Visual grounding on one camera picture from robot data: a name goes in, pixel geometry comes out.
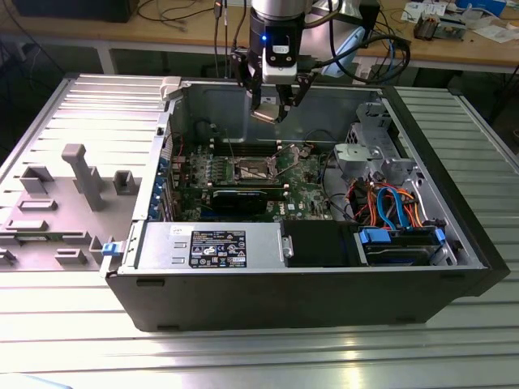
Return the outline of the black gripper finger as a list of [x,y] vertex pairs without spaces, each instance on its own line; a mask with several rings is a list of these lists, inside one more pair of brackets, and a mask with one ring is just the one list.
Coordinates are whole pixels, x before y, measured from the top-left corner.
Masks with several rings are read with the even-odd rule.
[[235,79],[251,98],[251,116],[260,117],[263,55],[243,47],[231,50],[231,67]]
[[277,85],[277,92],[280,99],[280,105],[278,110],[278,122],[283,122],[288,115],[288,112],[292,107],[298,107],[305,97],[307,92],[310,90],[317,73],[312,71],[311,73],[300,73],[296,76],[298,84],[298,90],[296,94],[293,94],[292,86],[290,84],[279,84]]

